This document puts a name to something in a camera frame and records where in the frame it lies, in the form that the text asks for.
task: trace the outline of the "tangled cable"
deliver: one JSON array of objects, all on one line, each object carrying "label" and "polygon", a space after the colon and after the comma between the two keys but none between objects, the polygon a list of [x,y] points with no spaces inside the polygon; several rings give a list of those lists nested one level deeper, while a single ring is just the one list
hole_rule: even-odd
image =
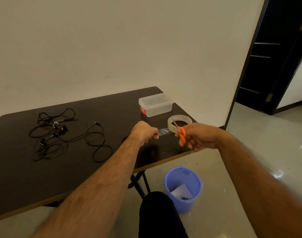
[{"label": "tangled cable", "polygon": [[[67,110],[71,110],[73,112],[73,116],[71,118],[66,118],[66,119],[62,119],[62,120],[58,120],[58,121],[54,121],[55,118],[58,118],[60,116],[64,116],[63,114],[65,114],[65,112]],[[100,123],[96,123],[91,127],[89,127],[87,129],[87,131],[84,134],[78,135],[72,139],[69,140],[64,140],[61,136],[63,134],[65,134],[67,130],[66,126],[62,126],[61,123],[63,122],[68,122],[68,121],[72,121],[74,120],[76,116],[76,113],[73,109],[71,108],[67,108],[64,112],[62,112],[59,115],[56,116],[49,116],[47,113],[39,113],[38,114],[38,120],[37,120],[37,124],[38,126],[33,128],[30,132],[29,132],[29,137],[31,138],[37,138],[38,140],[36,141],[35,145],[34,145],[34,154],[32,155],[32,160],[34,162],[39,161],[41,159],[53,159],[56,158],[64,153],[67,152],[69,145],[68,143],[72,143],[72,142],[76,142],[79,141],[81,139],[85,139],[86,144],[88,144],[89,146],[93,146],[93,147],[97,147],[97,149],[94,151],[93,153],[93,161],[96,163],[102,163],[105,160],[107,160],[108,158],[111,157],[112,153],[113,153],[113,149],[111,146],[106,145],[105,141],[105,135],[104,135],[104,129],[102,127],[102,125]],[[35,132],[35,130],[39,129],[39,128],[44,128],[47,126],[53,126],[53,129],[51,129],[49,132],[39,135],[39,136],[33,136],[33,132]],[[93,127],[100,127],[101,128],[101,132],[89,132],[90,129],[92,129]],[[87,137],[89,135],[93,135],[93,134],[98,134],[99,136],[103,137],[103,141],[100,144],[92,144],[88,141]],[[102,148],[102,147],[106,147],[110,149],[110,154],[104,159],[104,160],[96,160],[95,159],[95,154],[97,153],[97,151]],[[49,154],[53,154],[56,152],[56,155],[49,157]]]}]

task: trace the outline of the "black pants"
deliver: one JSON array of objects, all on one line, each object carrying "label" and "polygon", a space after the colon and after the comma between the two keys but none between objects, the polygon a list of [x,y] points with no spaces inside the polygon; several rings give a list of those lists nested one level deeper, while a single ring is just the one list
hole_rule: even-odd
[{"label": "black pants", "polygon": [[140,206],[139,238],[188,238],[173,201],[164,193],[146,195]]}]

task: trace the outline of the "hand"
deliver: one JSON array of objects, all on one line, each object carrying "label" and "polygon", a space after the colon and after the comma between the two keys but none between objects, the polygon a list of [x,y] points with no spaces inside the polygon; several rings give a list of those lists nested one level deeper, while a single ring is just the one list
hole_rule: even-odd
[{"label": "hand", "polygon": [[[223,129],[202,123],[192,123],[184,126],[183,128],[186,133],[186,143],[188,148],[194,148],[196,152],[203,148],[218,148],[220,137],[227,133]],[[181,128],[178,129],[175,136],[179,137],[179,133],[183,134]],[[179,145],[184,146],[181,139],[179,140]]]},{"label": "hand", "polygon": [[141,141],[142,146],[144,143],[148,143],[149,139],[159,139],[159,130],[144,121],[140,121],[131,130],[131,136]]}]

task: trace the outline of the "paper in trash bin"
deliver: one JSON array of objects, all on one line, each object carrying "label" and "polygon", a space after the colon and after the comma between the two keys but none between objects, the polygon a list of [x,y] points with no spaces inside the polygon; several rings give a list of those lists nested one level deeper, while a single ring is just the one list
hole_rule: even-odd
[{"label": "paper in trash bin", "polygon": [[183,197],[187,199],[193,198],[193,195],[190,193],[188,188],[186,187],[185,184],[182,184],[181,186],[177,187],[175,190],[171,192],[172,195],[174,195],[178,199],[182,199]]}]

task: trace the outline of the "white wall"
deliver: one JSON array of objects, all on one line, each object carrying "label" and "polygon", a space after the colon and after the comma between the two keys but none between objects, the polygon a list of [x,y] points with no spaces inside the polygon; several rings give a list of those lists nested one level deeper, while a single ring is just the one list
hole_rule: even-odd
[{"label": "white wall", "polygon": [[302,101],[302,62],[277,107],[284,107],[299,101]]},{"label": "white wall", "polygon": [[224,125],[263,2],[0,0],[0,115],[158,86]]}]

